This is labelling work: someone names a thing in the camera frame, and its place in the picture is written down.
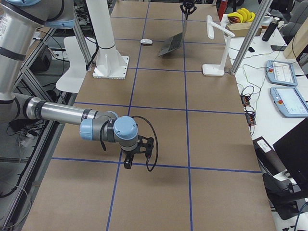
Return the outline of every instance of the metal pole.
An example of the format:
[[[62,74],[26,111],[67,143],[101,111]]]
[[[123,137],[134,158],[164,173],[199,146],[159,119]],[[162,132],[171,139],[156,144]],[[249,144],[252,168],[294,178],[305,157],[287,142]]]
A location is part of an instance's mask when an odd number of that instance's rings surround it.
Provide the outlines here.
[[[236,0],[233,0],[233,12],[236,12]]]
[[[81,27],[79,25],[78,16],[75,9],[74,9],[74,16],[75,16],[75,26],[73,28],[73,31],[77,38],[77,42],[79,44],[83,57],[85,58],[86,64],[89,64],[91,62],[92,56],[90,54],[85,36],[83,35]]]
[[[237,70],[239,69],[240,67],[240,64],[252,42],[252,40],[254,39],[256,33],[257,33],[257,30],[262,22],[262,19],[266,13],[266,11],[269,9],[271,3],[272,3],[273,0],[263,0],[261,2],[261,5],[258,9],[258,12],[256,13],[256,17],[255,19],[253,20],[252,24],[251,24],[251,27],[248,31],[248,34],[247,36],[245,37],[243,43],[242,43],[242,46],[234,60],[234,63],[233,63],[233,66],[230,70],[230,73],[232,75],[235,75],[235,73],[237,72]]]

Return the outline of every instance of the black monitor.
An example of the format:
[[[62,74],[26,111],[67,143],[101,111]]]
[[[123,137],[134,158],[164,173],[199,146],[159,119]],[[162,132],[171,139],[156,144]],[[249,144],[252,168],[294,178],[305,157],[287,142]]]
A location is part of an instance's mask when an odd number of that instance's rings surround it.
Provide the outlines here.
[[[308,118],[273,145],[301,190],[308,189]]]
[[[269,200],[283,220],[294,217],[308,197],[308,118],[285,134],[273,145],[277,156],[297,182],[280,182],[263,174]]]

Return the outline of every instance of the table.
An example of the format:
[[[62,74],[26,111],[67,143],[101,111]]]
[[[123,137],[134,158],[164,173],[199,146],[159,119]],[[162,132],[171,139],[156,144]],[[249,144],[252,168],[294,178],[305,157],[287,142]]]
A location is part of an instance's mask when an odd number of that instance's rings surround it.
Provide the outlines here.
[[[111,20],[117,49],[130,56],[127,76],[88,73],[75,106],[149,119],[158,165],[149,173],[136,155],[124,169],[119,145],[107,143],[104,152],[67,124],[24,231],[275,230],[236,79],[202,75],[202,64],[220,63],[224,50],[222,34],[206,36],[205,17],[217,22],[216,7],[197,7],[183,47],[158,57],[163,41],[181,31],[179,4],[117,2]],[[154,43],[141,46],[141,38]]]
[[[228,21],[226,15],[222,20],[222,24],[226,24]],[[247,52],[245,58],[243,59],[239,70],[237,71],[235,77],[237,83],[243,85],[244,87],[251,85],[247,82],[249,80],[251,83],[254,83],[258,86],[261,86],[263,83],[263,87],[261,90],[260,97],[258,95],[252,95],[251,105],[257,109],[256,112],[256,125],[255,130],[252,135],[252,139],[256,139],[260,136],[263,136],[265,140],[272,146],[277,140],[279,140],[282,136],[284,136],[288,131],[294,128],[298,123],[300,123],[302,118],[284,118],[282,114],[278,111],[275,106],[272,97],[270,96],[270,88],[274,86],[278,86],[275,84],[271,84],[267,78],[265,78],[266,70],[265,68],[255,69],[247,66],[251,65],[254,67],[264,67],[267,60],[276,60],[283,62],[293,63],[295,74],[303,75],[303,71],[301,67],[298,65],[295,59],[285,59],[282,51],[272,51],[270,45],[285,45],[285,42],[280,35],[278,30],[275,30],[273,35],[267,42],[262,41],[263,33],[260,36],[255,36],[252,44],[250,45],[256,52]],[[244,38],[233,38],[231,40],[229,56],[231,58],[231,62],[235,59],[237,55],[237,50],[240,49]],[[305,100],[308,100],[308,79],[306,76],[297,77],[298,86],[300,93],[304,97]],[[239,85],[239,92],[242,92],[242,87]],[[251,89],[247,89],[245,93],[250,93]],[[285,180],[286,177],[283,177],[282,174],[278,174],[276,176],[279,180]],[[282,220],[279,215],[274,212],[273,213],[276,229],[283,230],[284,228],[289,228],[291,225],[295,224],[296,217],[288,219],[286,221]],[[302,214],[298,223],[298,229],[306,230],[308,227],[308,213]]]

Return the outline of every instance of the cardboard box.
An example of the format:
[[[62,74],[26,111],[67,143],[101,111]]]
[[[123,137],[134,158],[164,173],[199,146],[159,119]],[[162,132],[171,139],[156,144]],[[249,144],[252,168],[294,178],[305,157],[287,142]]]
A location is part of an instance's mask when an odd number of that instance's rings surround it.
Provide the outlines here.
[[[227,29],[235,34],[235,37],[245,37],[252,23],[234,23],[228,24]],[[260,26],[256,35],[260,35],[262,27]]]

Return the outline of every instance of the banana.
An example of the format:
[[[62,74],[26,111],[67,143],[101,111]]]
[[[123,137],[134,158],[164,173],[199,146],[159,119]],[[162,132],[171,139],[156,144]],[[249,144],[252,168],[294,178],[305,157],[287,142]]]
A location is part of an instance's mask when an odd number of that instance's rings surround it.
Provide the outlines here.
[[[251,14],[250,14],[250,11],[249,11],[249,10],[247,10],[247,9],[244,8],[244,7],[242,7],[241,10],[242,10],[242,11],[245,11],[245,13],[247,14],[247,21],[248,21],[249,19],[251,19]]]
[[[239,18],[239,22],[238,21],[235,22],[233,20],[232,20],[232,22],[234,22],[234,23],[242,23],[243,22],[244,18],[243,18],[243,16],[240,13],[233,12],[233,13],[228,14],[228,18],[233,18],[233,17]]]
[[[248,23],[252,22],[255,19],[256,14],[253,12],[250,12],[251,14],[251,18],[249,20],[247,20]]]
[[[247,21],[248,15],[247,15],[247,13],[245,11],[243,11],[241,9],[238,9],[236,12],[243,16],[243,23]]]

